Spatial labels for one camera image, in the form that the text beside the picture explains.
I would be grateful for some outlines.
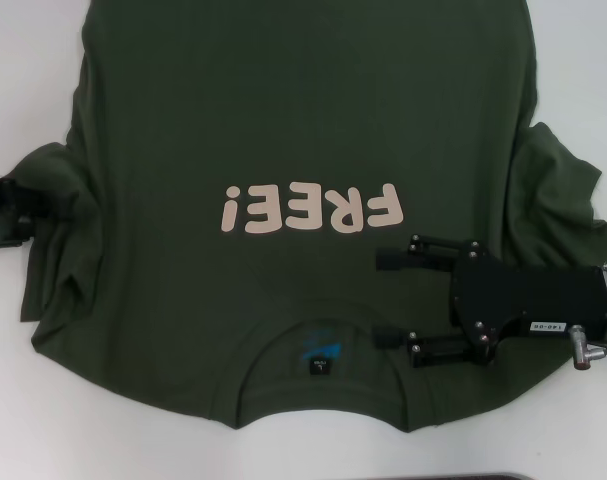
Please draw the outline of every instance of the white table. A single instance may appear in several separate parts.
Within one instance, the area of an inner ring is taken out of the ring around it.
[[[63,141],[86,9],[87,0],[0,0],[0,176],[34,148]],[[530,9],[537,119],[605,172],[595,205],[607,219],[607,0],[531,0]],[[566,365],[497,411],[409,435],[326,411],[233,431],[119,397],[34,353],[34,325],[18,322],[27,254],[0,251],[0,480],[480,472],[607,480],[607,359],[589,372]]]

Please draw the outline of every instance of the clothing tag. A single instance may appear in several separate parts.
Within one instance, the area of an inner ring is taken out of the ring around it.
[[[310,375],[329,375],[332,359],[324,357],[310,358]]]

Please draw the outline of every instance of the label sticker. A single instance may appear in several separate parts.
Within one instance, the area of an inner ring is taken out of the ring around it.
[[[310,375],[329,375],[332,367],[331,358],[312,357],[310,358]]]
[[[564,332],[567,323],[532,322],[530,332]]]

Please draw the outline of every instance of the black clamp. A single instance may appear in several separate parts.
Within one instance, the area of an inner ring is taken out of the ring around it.
[[[57,198],[0,178],[0,248],[18,247],[35,233],[36,218],[70,220],[73,197]]]
[[[471,361],[486,365],[507,337],[566,338],[580,325],[588,340],[607,336],[607,283],[602,267],[510,268],[480,242],[414,235],[406,251],[380,250],[378,270],[428,268],[451,274],[450,322],[461,335],[421,337],[376,328],[378,348],[407,348],[415,367]]]

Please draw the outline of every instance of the t-shirt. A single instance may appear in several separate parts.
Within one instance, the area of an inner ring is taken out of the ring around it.
[[[82,38],[66,144],[11,173],[76,195],[74,221],[37,224],[39,353],[233,428],[332,409],[404,431],[500,407],[569,358],[510,338],[487,367],[415,369],[370,335],[460,333],[447,274],[375,268],[415,233],[512,265],[607,259],[600,172],[530,126],[523,0],[93,0]]]

